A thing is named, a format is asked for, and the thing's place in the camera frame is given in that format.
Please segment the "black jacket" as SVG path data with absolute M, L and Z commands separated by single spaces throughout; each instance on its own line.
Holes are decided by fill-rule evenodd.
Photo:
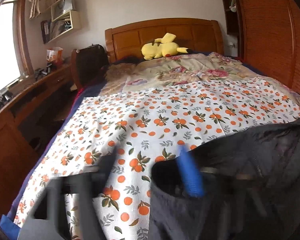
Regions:
M 300 239 L 300 118 L 181 150 L 151 177 L 149 239 Z

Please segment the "blue folded garment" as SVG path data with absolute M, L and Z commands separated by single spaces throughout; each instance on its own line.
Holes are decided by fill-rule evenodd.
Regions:
M 8 237 L 9 240 L 17 240 L 21 228 L 14 224 L 8 217 L 5 215 L 1 216 L 0 219 L 0 228 L 3 233 Z

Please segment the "wooden desk cabinet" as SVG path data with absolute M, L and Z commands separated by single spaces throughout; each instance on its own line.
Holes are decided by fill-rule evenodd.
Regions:
M 72 81 L 69 66 L 28 85 L 0 110 L 0 218 L 9 212 L 39 154 L 30 145 L 33 115 Z

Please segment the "orange print bed sheet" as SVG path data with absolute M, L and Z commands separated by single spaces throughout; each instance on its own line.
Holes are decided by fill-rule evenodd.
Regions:
M 78 174 L 117 148 L 94 206 L 107 239 L 147 239 L 154 163 L 175 158 L 180 145 L 193 149 L 250 126 L 298 117 L 300 102 L 260 76 L 86 94 L 30 175 L 14 223 L 23 226 L 50 179 Z

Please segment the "floral quilt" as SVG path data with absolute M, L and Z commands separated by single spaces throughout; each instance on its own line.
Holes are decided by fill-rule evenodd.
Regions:
M 272 99 L 279 92 L 300 106 L 300 95 L 279 81 L 258 74 L 257 71 L 230 57 L 218 53 L 198 53 L 152 59 L 124 59 L 110 65 L 106 71 L 106 84 L 102 95 L 139 91 L 147 88 L 175 86 L 196 81 L 238 81 L 247 84 L 249 78 L 259 77 L 266 82 L 258 88 L 260 94 Z

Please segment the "window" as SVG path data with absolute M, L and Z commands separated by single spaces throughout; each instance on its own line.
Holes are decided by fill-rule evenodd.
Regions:
M 0 91 L 33 74 L 25 36 L 25 0 L 0 4 Z

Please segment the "orange paper bag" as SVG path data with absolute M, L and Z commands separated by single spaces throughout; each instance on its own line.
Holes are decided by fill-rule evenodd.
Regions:
M 46 60 L 48 63 L 52 63 L 55 66 L 62 65 L 62 52 L 61 47 L 52 47 L 46 50 Z

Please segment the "black backpack on chair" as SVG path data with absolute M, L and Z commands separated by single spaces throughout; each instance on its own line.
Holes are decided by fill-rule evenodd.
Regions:
M 108 57 L 103 46 L 92 44 L 71 52 L 71 74 L 78 90 L 104 80 Z

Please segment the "yellow Pikachu plush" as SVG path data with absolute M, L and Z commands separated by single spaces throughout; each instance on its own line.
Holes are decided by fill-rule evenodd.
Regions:
M 175 38 L 174 34 L 166 33 L 163 38 L 157 38 L 151 43 L 144 44 L 141 48 L 143 58 L 145 60 L 152 60 L 178 54 L 188 54 L 189 49 L 180 47 L 174 42 Z

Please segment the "wooden louvered wardrobe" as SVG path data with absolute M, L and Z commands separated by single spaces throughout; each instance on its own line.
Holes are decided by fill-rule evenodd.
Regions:
M 223 0 L 238 56 L 300 94 L 300 9 L 294 0 Z

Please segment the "white wall shelf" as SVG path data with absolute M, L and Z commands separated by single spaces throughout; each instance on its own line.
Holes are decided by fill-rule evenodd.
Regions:
M 40 23 L 44 44 L 81 29 L 76 0 L 46 0 L 44 5 L 45 20 Z

